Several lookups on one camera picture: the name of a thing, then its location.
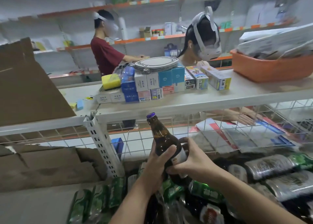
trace black hair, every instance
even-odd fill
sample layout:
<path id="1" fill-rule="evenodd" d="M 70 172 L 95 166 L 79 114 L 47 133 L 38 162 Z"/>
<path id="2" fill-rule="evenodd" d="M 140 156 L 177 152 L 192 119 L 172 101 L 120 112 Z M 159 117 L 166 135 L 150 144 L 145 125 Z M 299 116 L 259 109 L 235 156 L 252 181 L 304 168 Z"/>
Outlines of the black hair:
<path id="1" fill-rule="evenodd" d="M 106 10 L 99 10 L 97 12 L 100 16 L 102 16 L 103 18 L 106 18 L 108 20 L 114 20 L 114 17 L 112 16 L 112 14 Z M 100 24 L 101 24 L 102 20 L 101 19 L 96 19 L 95 20 L 95 29 L 99 28 Z"/>
<path id="2" fill-rule="evenodd" d="M 200 34 L 200 37 L 202 39 L 202 42 L 208 41 L 208 40 L 214 40 L 216 41 L 216 34 L 211 28 L 211 23 L 210 21 L 204 16 L 200 22 L 197 24 L 197 28 Z M 183 50 L 180 52 L 178 57 L 182 56 L 187 48 L 188 48 L 188 41 L 191 40 L 193 42 L 193 45 L 197 45 L 198 41 L 196 39 L 196 35 L 194 32 L 194 27 L 191 24 L 186 31 L 186 36 L 185 36 L 185 44 Z"/>

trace white vr headset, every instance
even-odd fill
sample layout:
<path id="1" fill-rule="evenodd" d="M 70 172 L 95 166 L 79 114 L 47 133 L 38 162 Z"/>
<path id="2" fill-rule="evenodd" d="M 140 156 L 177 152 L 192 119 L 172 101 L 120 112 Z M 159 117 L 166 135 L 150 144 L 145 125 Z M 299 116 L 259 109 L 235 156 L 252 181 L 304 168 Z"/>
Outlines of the white vr headset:
<path id="1" fill-rule="evenodd" d="M 211 28 L 215 32 L 216 41 L 214 44 L 204 45 L 201 39 L 201 36 L 199 34 L 197 24 L 202 20 L 203 16 L 205 16 L 210 21 Z M 196 36 L 196 39 L 198 41 L 198 45 L 200 48 L 197 52 L 198 56 L 204 61 L 209 61 L 220 56 L 222 53 L 221 42 L 220 42 L 217 25 L 214 23 L 214 20 L 213 20 L 212 7 L 207 6 L 204 12 L 201 12 L 198 15 L 196 15 L 194 19 L 192 20 L 192 26 L 194 28 L 194 33 L 195 33 L 195 36 Z"/>
<path id="2" fill-rule="evenodd" d="M 104 20 L 105 22 L 108 23 L 108 25 L 110 26 L 110 29 L 113 31 L 113 33 L 117 32 L 119 27 L 114 23 L 113 20 L 108 20 L 102 16 L 99 15 L 99 13 L 94 12 L 94 20 L 96 19 L 100 19 L 100 20 Z"/>

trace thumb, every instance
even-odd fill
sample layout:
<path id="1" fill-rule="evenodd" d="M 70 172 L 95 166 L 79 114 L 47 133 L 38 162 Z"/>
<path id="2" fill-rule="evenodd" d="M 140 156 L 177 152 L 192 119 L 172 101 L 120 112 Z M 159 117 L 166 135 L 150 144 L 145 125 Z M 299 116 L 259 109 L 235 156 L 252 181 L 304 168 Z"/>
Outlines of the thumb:
<path id="1" fill-rule="evenodd" d="M 176 175 L 181 173 L 186 173 L 188 168 L 187 162 L 183 162 L 177 165 L 170 166 L 166 169 L 166 172 L 170 175 Z"/>
<path id="2" fill-rule="evenodd" d="M 160 161 L 166 163 L 176 152 L 176 146 L 171 145 L 162 155 L 160 155 Z"/>

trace neck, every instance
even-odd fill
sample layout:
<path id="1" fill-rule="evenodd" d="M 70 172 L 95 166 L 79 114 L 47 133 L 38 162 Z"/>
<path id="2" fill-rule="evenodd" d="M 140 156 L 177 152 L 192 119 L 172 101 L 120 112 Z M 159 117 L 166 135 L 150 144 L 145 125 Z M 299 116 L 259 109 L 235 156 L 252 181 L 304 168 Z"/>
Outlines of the neck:
<path id="1" fill-rule="evenodd" d="M 182 55 L 181 61 L 185 67 L 194 65 L 196 63 L 194 52 L 190 48 L 187 48 L 186 52 Z"/>
<path id="2" fill-rule="evenodd" d="M 105 33 L 103 32 L 102 29 L 98 28 L 95 30 L 95 36 L 94 37 L 97 37 L 97 38 L 100 38 L 100 39 L 105 39 L 106 35 Z"/>

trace teal box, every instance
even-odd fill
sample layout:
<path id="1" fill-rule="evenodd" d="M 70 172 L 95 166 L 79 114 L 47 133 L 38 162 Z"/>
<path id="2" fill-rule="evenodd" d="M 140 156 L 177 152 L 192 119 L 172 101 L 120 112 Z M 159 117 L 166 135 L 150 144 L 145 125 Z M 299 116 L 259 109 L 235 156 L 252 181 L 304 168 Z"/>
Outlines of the teal box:
<path id="1" fill-rule="evenodd" d="M 171 86 L 172 82 L 172 70 L 167 70 L 164 72 L 159 72 L 159 87 Z"/>
<path id="2" fill-rule="evenodd" d="M 172 69 L 172 83 L 185 82 L 185 67 L 178 63 L 178 67 Z"/>

